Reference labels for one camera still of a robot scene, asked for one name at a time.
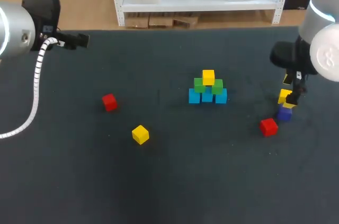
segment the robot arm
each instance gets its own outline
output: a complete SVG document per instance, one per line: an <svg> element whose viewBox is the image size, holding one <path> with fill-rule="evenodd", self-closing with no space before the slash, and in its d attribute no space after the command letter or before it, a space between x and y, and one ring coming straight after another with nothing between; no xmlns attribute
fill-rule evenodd
<svg viewBox="0 0 339 224"><path fill-rule="evenodd" d="M298 104L307 91L308 75L321 74L339 82L339 3L337 0L311 0L295 43L278 42L271 61L286 69L285 84L293 84L286 98L290 106Z"/></svg>
<svg viewBox="0 0 339 224"><path fill-rule="evenodd" d="M39 103L39 82L45 52L58 45L66 49L86 48L89 36L57 31L59 0L22 0L22 5L0 3L0 59L39 50L33 79L33 105L28 119L17 129L0 134L0 140L16 135L33 121Z"/></svg>

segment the cube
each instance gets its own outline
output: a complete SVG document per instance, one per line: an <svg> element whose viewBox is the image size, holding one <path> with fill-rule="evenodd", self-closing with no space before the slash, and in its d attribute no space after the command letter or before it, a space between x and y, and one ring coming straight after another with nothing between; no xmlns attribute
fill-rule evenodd
<svg viewBox="0 0 339 224"><path fill-rule="evenodd" d="M224 84L222 83L222 79L216 79L214 86L212 86L212 94L222 94L223 89Z"/></svg>
<svg viewBox="0 0 339 224"><path fill-rule="evenodd" d="M149 133L142 125L139 125L132 130L132 137L136 142L142 145L149 139Z"/></svg>
<svg viewBox="0 0 339 224"><path fill-rule="evenodd" d="M292 93L292 91L281 89L280 94L279 94L278 104L284 103L286 101L287 95L289 95L290 93Z"/></svg>
<svg viewBox="0 0 339 224"><path fill-rule="evenodd" d="M202 78L194 79L194 91L196 93L204 93L206 90L206 86L202 84Z"/></svg>
<svg viewBox="0 0 339 224"><path fill-rule="evenodd" d="M206 87L206 91L201 94L201 102L213 102L212 88Z"/></svg>
<svg viewBox="0 0 339 224"><path fill-rule="evenodd" d="M214 82L215 82L214 70L204 69L202 71L202 84L211 86L214 85Z"/></svg>
<svg viewBox="0 0 339 224"><path fill-rule="evenodd" d="M216 95L216 104L226 104L227 103L227 89L222 89L222 94Z"/></svg>
<svg viewBox="0 0 339 224"><path fill-rule="evenodd" d="M278 125L275 123L273 118L262 120L259 128L265 137L273 136L278 132Z"/></svg>
<svg viewBox="0 0 339 224"><path fill-rule="evenodd" d="M107 112L112 111L118 107L117 101L112 93L102 97Z"/></svg>
<svg viewBox="0 0 339 224"><path fill-rule="evenodd" d="M189 90L189 103L190 104L199 104L200 103L200 93L196 93L194 89Z"/></svg>
<svg viewBox="0 0 339 224"><path fill-rule="evenodd" d="M292 118L292 109L284 107L283 104L280 104L276 118L280 121L290 121Z"/></svg>

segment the yellow cube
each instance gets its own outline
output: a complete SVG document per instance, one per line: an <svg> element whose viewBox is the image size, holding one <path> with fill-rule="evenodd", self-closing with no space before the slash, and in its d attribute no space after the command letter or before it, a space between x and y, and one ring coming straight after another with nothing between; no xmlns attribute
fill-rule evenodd
<svg viewBox="0 0 339 224"><path fill-rule="evenodd" d="M139 125L132 130L132 137L136 142L142 145L149 139L149 133L142 125Z"/></svg>
<svg viewBox="0 0 339 224"><path fill-rule="evenodd" d="M296 105L284 102L284 104L282 104L282 106L283 106L283 107L286 107L287 109L292 109L292 108L294 108Z"/></svg>
<svg viewBox="0 0 339 224"><path fill-rule="evenodd" d="M292 93L292 91L281 89L280 94L279 94L278 104L284 103L286 101L287 95L289 95L290 93Z"/></svg>
<svg viewBox="0 0 339 224"><path fill-rule="evenodd" d="M202 84L203 85L214 85L215 76L213 69L204 69L202 71Z"/></svg>

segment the stacked cubes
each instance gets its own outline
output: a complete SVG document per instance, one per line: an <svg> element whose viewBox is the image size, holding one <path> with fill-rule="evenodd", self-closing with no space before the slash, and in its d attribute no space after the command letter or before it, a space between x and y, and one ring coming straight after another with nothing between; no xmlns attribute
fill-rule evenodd
<svg viewBox="0 0 339 224"><path fill-rule="evenodd" d="M195 78L194 88L189 90L189 103L212 103L214 96L216 104L226 104L227 89L224 88L222 79L215 79L214 70L203 70L202 78Z"/></svg>
<svg viewBox="0 0 339 224"><path fill-rule="evenodd" d="M286 102L286 97L291 94L292 91L281 89L278 99L278 115L277 119L279 121L290 121L292 118L292 108L295 106Z"/></svg>

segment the green cube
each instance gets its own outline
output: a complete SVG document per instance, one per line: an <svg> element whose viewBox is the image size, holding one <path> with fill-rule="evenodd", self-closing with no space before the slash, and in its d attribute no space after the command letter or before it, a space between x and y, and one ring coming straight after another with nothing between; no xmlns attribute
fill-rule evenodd
<svg viewBox="0 0 339 224"><path fill-rule="evenodd" d="M194 91L196 93L204 93L206 91L206 86L202 84L202 78L194 79Z"/></svg>
<svg viewBox="0 0 339 224"><path fill-rule="evenodd" d="M212 94L222 94L223 88L224 84L222 83L222 79L216 79L214 86L212 86Z"/></svg>

